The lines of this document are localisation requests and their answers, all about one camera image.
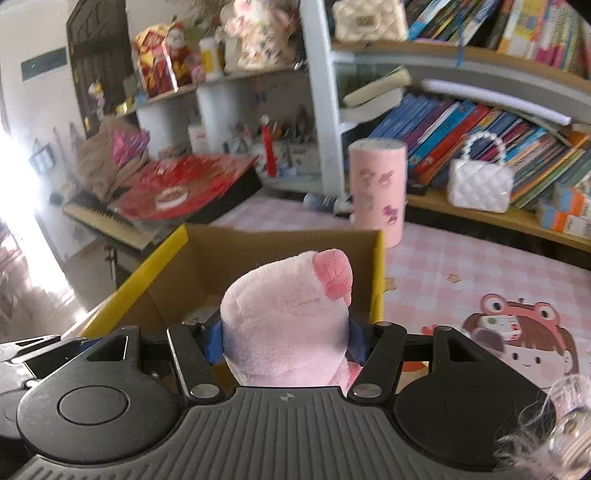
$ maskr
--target door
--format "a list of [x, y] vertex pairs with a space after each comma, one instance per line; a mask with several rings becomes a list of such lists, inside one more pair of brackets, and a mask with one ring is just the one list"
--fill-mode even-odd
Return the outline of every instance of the door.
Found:
[[133, 74], [125, 0], [80, 0], [67, 22], [76, 95], [86, 136], [100, 126], [88, 89], [97, 80], [105, 93], [105, 114], [125, 101], [123, 81]]

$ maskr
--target red tray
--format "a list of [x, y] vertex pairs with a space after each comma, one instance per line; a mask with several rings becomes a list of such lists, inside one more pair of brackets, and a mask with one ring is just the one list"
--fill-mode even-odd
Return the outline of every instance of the red tray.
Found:
[[[119, 198], [117, 211], [124, 217], [138, 220], [169, 220], [191, 215], [224, 195], [254, 159], [187, 155], [150, 163], [141, 170], [131, 189]], [[159, 209], [157, 197], [173, 187], [185, 190], [186, 200], [173, 208]]]

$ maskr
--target figurine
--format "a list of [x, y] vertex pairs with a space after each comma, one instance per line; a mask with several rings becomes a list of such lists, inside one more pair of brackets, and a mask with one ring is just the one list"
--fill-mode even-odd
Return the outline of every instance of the figurine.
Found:
[[242, 39], [238, 68], [274, 70], [294, 63], [296, 54], [288, 40], [295, 28], [284, 11], [269, 0], [235, 0], [234, 12], [225, 29]]

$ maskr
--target book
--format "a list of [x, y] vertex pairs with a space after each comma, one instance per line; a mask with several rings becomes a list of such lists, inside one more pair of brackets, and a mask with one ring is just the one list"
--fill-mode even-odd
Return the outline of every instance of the book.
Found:
[[573, 165], [573, 167], [560, 179], [566, 187], [574, 187], [579, 183], [587, 173], [591, 171], [591, 150], [587, 150], [585, 155]]
[[535, 187], [517, 200], [514, 203], [515, 207], [523, 208], [530, 202], [537, 201], [544, 191], [550, 188], [583, 154], [584, 150], [574, 148], [572, 153], [563, 162], [558, 163]]
[[431, 113], [425, 117], [425, 120], [419, 123], [419, 125], [404, 138], [403, 141], [406, 143], [408, 150], [414, 148], [418, 139], [421, 138], [428, 128], [432, 126], [453, 104], [454, 100], [450, 98], [445, 98], [439, 102]]
[[544, 25], [540, 33], [540, 39], [538, 41], [538, 48], [535, 54], [536, 61], [540, 63], [549, 64], [552, 59], [550, 58], [553, 51], [550, 49], [554, 33], [558, 20], [561, 18], [560, 12], [564, 5], [564, 0], [549, 0], [548, 8], [544, 20]]
[[455, 102], [450, 108], [448, 108], [442, 115], [435, 121], [433, 125], [431, 125], [425, 133], [417, 140], [417, 143], [414, 147], [408, 150], [408, 157], [410, 158], [419, 148], [421, 145], [425, 143], [428, 138], [433, 134], [435, 130], [437, 130], [441, 124], [449, 118], [449, 116], [460, 106], [460, 102]]
[[570, 5], [565, 5], [565, 9], [566, 12], [562, 24], [562, 32], [560, 34], [560, 38], [558, 39], [558, 43], [554, 49], [554, 58], [551, 63], [551, 65], [556, 68], [562, 68], [564, 59], [566, 58], [566, 48], [569, 42], [570, 29], [573, 26], [574, 20], [573, 8], [571, 8]]
[[[571, 132], [569, 135], [569, 141], [571, 142], [571, 145], [573, 146], [573, 148], [569, 149], [565, 153], [565, 155], [563, 155], [562, 157], [558, 157], [558, 159], [556, 159], [556, 161], [553, 161], [551, 164], [549, 164], [547, 168], [545, 168], [543, 171], [541, 171], [539, 173], [539, 175], [534, 176], [534, 178], [532, 178], [528, 183], [525, 183], [524, 185], [521, 186], [521, 188], [514, 191], [513, 194], [511, 195], [511, 202], [515, 203], [516, 206], [517, 206], [517, 202], [519, 202], [519, 204], [522, 206], [525, 205], [526, 203], [528, 203], [531, 200], [531, 198], [529, 198], [529, 193], [531, 191], [533, 191], [537, 187], [538, 184], [542, 183], [546, 178], [548, 178], [548, 176], [550, 176], [554, 170], [556, 170], [563, 163], [565, 163], [568, 159], [570, 159], [570, 157], [573, 155], [573, 153], [576, 152], [579, 148], [581, 148], [581, 146], [588, 139], [589, 139], [589, 135], [587, 135], [587, 134], [582, 134], [579, 132]], [[525, 198], [529, 198], [529, 199], [526, 202], [522, 202], [522, 200]]]
[[505, 27], [509, 21], [509, 15], [511, 14], [511, 8], [513, 7], [514, 2], [515, 0], [503, 0], [501, 10], [499, 11], [495, 21], [495, 25], [492, 27], [491, 36], [486, 42], [486, 48], [496, 50], [499, 47], [499, 43], [501, 42], [503, 32], [505, 31]]
[[574, 55], [577, 51], [577, 47], [579, 46], [580, 25], [581, 22], [579, 21], [579, 16], [575, 15], [573, 18], [572, 27], [570, 29], [569, 41], [566, 47], [566, 54], [564, 55], [564, 62], [562, 62], [562, 70], [565, 72], [570, 72], [570, 69], [573, 66]]
[[528, 183], [532, 177], [538, 175], [541, 170], [564, 155], [568, 150], [569, 148], [563, 145], [555, 145], [543, 155], [539, 155], [538, 158], [530, 162], [529, 165], [515, 172], [513, 177], [513, 192], [519, 190], [523, 185]]
[[363, 105], [379, 95], [397, 90], [400, 87], [408, 87], [412, 84], [413, 79], [408, 70], [404, 67], [398, 67], [378, 80], [370, 82], [346, 95], [343, 98], [343, 103], [348, 107]]
[[506, 54], [522, 59], [534, 36], [538, 19], [544, 15], [547, 0], [524, 0]]
[[[514, 122], [517, 117], [509, 112], [503, 112], [501, 116], [489, 127], [487, 131], [496, 135], [502, 135]], [[492, 142], [487, 138], [481, 138], [472, 145], [470, 151], [470, 158], [478, 158], [480, 154], [488, 147]]]
[[540, 13], [540, 16], [537, 19], [535, 24], [534, 34], [531, 37], [529, 44], [525, 49], [525, 54], [523, 58], [526, 60], [534, 60], [538, 54], [538, 48], [540, 45], [540, 37], [542, 35], [542, 29], [544, 28], [545, 22], [548, 20], [548, 15], [550, 14], [550, 2], [551, 0], [545, 0], [546, 5], [544, 10]]
[[384, 135], [388, 131], [388, 128], [390, 128], [394, 121], [398, 118], [398, 116], [403, 113], [408, 105], [415, 101], [415, 99], [416, 97], [412, 93], [405, 95], [402, 99], [402, 102], [400, 102], [400, 105], [392, 109], [392, 111], [379, 123], [374, 131], [369, 134], [369, 137], [379, 138]]
[[414, 23], [420, 14], [427, 8], [431, 0], [413, 0], [406, 7], [406, 17], [408, 25]]
[[402, 113], [394, 123], [388, 128], [386, 133], [382, 135], [384, 138], [396, 138], [396, 135], [409, 123], [413, 117], [419, 112], [423, 106], [429, 101], [427, 97], [421, 95], [418, 97], [404, 113]]
[[472, 128], [474, 128], [478, 122], [480, 122], [489, 112], [490, 107], [479, 104], [476, 105], [474, 110], [456, 127], [449, 135], [447, 135], [437, 146], [431, 150], [429, 155], [426, 156], [413, 170], [413, 173], [420, 177], [429, 170], [436, 162], [440, 161], [441, 158], [451, 149], [464, 134], [467, 134]]
[[418, 125], [425, 120], [428, 114], [439, 104], [436, 98], [429, 99], [427, 103], [419, 110], [413, 119], [406, 124], [406, 126], [396, 135], [396, 140], [403, 140], [406, 138]]
[[[460, 7], [463, 8], [467, 4], [467, 0], [462, 0]], [[456, 1], [449, 2], [443, 7], [437, 15], [431, 20], [429, 25], [421, 32], [419, 38], [435, 39], [449, 25], [449, 22], [454, 19], [457, 14], [458, 4]]]
[[466, 139], [470, 135], [487, 130], [502, 114], [503, 112], [499, 109], [494, 108], [491, 110], [482, 120], [480, 120], [480, 122], [478, 122], [477, 126], [472, 128], [468, 134], [460, 139], [460, 141], [444, 155], [438, 165], [433, 166], [425, 173], [421, 182], [424, 184], [431, 184], [438, 189], [443, 187], [449, 178], [449, 161], [458, 158], [462, 154], [462, 148]]
[[525, 0], [515, 0], [513, 2], [505, 31], [503, 32], [503, 36], [501, 37], [501, 41], [499, 42], [499, 47], [497, 49], [499, 53], [507, 53], [507, 50], [509, 50], [511, 38], [515, 32], [515, 27], [517, 27], [517, 22], [519, 21], [519, 16], [521, 15], [521, 9], [523, 8], [524, 1]]
[[538, 140], [524, 147], [520, 153], [511, 160], [513, 171], [527, 171], [528, 165], [540, 157], [543, 157], [548, 150], [556, 145], [556, 139], [550, 133], [545, 133]]
[[[509, 151], [509, 143], [513, 143], [516, 137], [520, 137], [524, 132], [528, 131], [530, 126], [527, 122], [524, 122], [521, 118], [515, 120], [515, 122], [501, 134], [501, 140], [505, 144], [505, 150]], [[498, 154], [498, 149], [495, 144], [490, 144], [486, 147], [482, 153], [478, 156], [477, 160], [489, 161], [495, 158]]]
[[357, 124], [369, 122], [383, 115], [388, 110], [400, 105], [404, 90], [397, 88], [378, 95], [376, 98], [365, 102], [363, 105], [350, 108], [342, 108], [339, 111], [341, 122], [353, 122]]
[[[499, 5], [500, 0], [484, 0], [479, 7], [477, 7], [470, 17], [466, 19], [463, 23], [462, 28], [462, 47], [465, 47], [470, 43], [470, 40], [478, 29], [482, 26], [485, 20], [490, 17], [495, 11], [496, 7]], [[455, 33], [450, 41], [454, 45], [460, 44], [460, 35], [459, 33]]]
[[451, 0], [432, 0], [431, 3], [427, 6], [427, 8], [421, 13], [418, 18], [413, 22], [413, 24], [408, 29], [408, 39], [409, 40], [416, 40], [418, 36], [421, 34], [423, 29], [427, 26], [427, 24], [433, 20], [435, 15], [445, 7]]
[[525, 141], [519, 145], [516, 145], [507, 152], [505, 157], [506, 163], [508, 165], [517, 163], [519, 158], [521, 158], [524, 154], [528, 154], [530, 151], [539, 146], [538, 140], [545, 134], [546, 130], [544, 130], [542, 127], [538, 127], [535, 132], [532, 133]]
[[418, 148], [413, 155], [408, 157], [408, 168], [412, 170], [419, 162], [425, 159], [431, 151], [438, 146], [443, 139], [448, 136], [460, 123], [462, 123], [468, 115], [476, 108], [476, 105], [470, 100], [464, 100], [447, 119], [441, 123], [427, 140], [425, 140], [421, 147]]

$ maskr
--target white quilted handbag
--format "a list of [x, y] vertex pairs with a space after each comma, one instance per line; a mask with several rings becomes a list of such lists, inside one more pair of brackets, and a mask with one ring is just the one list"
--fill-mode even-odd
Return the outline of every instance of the white quilted handbag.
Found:
[[[470, 149], [477, 140], [489, 138], [499, 150], [498, 161], [470, 159]], [[504, 213], [511, 203], [513, 170], [505, 165], [505, 144], [495, 134], [480, 132], [466, 140], [461, 158], [452, 160], [447, 197], [459, 208]]]
[[339, 0], [333, 5], [337, 40], [393, 40], [408, 38], [402, 0]]

